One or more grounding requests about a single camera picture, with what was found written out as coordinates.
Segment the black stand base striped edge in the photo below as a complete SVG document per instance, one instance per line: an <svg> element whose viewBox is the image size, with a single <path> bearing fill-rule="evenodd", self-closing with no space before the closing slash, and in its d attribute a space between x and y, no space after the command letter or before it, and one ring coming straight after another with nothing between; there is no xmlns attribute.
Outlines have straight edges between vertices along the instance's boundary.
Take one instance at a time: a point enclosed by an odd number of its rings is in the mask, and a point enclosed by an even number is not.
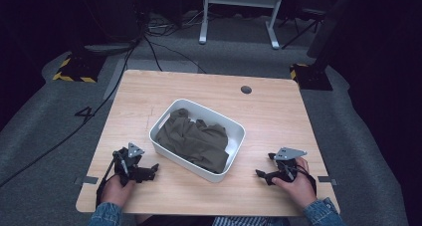
<svg viewBox="0 0 422 226"><path fill-rule="evenodd" d="M290 74L301 90L331 91L331 83L325 71L318 71L312 65L292 64Z"/></svg>
<svg viewBox="0 0 422 226"><path fill-rule="evenodd" d="M68 82L96 83L106 61L106 57L76 57L69 54L54 74L54 80Z"/></svg>

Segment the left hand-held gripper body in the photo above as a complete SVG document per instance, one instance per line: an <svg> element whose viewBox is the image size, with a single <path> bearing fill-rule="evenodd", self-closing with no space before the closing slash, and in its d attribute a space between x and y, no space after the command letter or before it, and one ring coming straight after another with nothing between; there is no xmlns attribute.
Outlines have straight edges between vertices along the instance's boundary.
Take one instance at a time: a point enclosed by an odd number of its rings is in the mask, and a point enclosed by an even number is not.
<svg viewBox="0 0 422 226"><path fill-rule="evenodd" d="M128 147L115 151L113 155L114 173L120 177L120 184L126 186L130 180L137 183L150 179L150 169L138 166L144 151L130 142Z"/></svg>

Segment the person's right hand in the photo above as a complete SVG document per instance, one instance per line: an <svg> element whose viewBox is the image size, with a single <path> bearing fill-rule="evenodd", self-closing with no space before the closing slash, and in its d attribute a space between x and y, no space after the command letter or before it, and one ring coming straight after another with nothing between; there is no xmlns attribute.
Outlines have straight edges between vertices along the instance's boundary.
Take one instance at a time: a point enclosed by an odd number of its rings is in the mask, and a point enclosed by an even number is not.
<svg viewBox="0 0 422 226"><path fill-rule="evenodd" d="M311 182L302 173L299 173L293 182L286 182L277 177L274 177L272 182L285 190L301 209L305 209L317 200Z"/></svg>

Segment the person's left hand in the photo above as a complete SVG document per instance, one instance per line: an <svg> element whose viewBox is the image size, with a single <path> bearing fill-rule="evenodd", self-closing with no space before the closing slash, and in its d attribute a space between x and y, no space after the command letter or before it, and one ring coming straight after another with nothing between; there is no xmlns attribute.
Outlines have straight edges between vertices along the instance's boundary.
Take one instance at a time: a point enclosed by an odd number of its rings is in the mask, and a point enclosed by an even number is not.
<svg viewBox="0 0 422 226"><path fill-rule="evenodd" d="M105 184L105 188L102 194L101 203L112 203L119 207L123 207L129 199L136 182L130 180L126 185L120 183L120 177L114 175Z"/></svg>

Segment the person's striped clothing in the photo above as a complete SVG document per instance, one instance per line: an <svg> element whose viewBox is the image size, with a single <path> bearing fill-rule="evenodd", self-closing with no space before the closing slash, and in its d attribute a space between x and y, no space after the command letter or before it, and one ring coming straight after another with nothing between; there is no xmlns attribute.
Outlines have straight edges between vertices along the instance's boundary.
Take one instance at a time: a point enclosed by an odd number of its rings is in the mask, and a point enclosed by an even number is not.
<svg viewBox="0 0 422 226"><path fill-rule="evenodd" d="M214 219L212 226L291 226L291 223L285 217L219 216Z"/></svg>

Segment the olive green cloth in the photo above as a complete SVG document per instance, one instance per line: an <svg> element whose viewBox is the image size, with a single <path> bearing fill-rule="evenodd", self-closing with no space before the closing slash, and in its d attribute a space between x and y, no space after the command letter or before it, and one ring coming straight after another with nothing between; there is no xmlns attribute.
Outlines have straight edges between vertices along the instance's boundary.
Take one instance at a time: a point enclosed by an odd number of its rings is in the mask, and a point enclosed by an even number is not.
<svg viewBox="0 0 422 226"><path fill-rule="evenodd" d="M212 173L222 173L229 157L225 151L226 129L220 124L208 125L200 118L192 120L187 109L172 112L155 139L172 153Z"/></svg>

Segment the white plastic bin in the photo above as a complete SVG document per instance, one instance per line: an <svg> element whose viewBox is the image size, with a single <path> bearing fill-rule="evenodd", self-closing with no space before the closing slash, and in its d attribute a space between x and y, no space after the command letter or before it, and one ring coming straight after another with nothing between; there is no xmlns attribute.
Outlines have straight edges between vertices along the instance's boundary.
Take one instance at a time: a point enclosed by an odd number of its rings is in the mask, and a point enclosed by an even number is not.
<svg viewBox="0 0 422 226"><path fill-rule="evenodd" d="M189 111L189 117L192 120L203 119L208 125L210 124L220 124L226 129L228 136L228 145L225 151L229 154L229 157L226 161L226 166L222 173L212 173L204 168L201 168L180 156L172 153L163 146L161 146L155 139L158 131L164 126L164 123L169 119L170 114L179 109L187 109ZM186 168L190 172L210 181L210 182L220 182L226 176L228 171L231 169L235 158L238 154L239 149L245 138L245 129L234 120L217 113L213 110L210 110L204 106L201 106L197 103L194 103L190 100L179 99L173 102L167 110L162 114L158 119L155 125L149 131L149 138L152 142L152 145L155 151L167 159L175 162L176 164Z"/></svg>

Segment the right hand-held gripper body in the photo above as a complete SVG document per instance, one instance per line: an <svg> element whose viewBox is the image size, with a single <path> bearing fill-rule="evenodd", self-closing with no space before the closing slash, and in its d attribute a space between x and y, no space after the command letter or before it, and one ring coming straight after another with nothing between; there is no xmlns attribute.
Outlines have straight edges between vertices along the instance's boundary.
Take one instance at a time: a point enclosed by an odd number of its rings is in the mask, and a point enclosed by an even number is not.
<svg viewBox="0 0 422 226"><path fill-rule="evenodd" d="M278 170L275 171L275 177L282 179L286 182L293 182L298 173L307 175L306 171L299 169L296 159L298 157L307 155L304 150L298 150L288 147L282 147L276 153L274 162L277 164Z"/></svg>

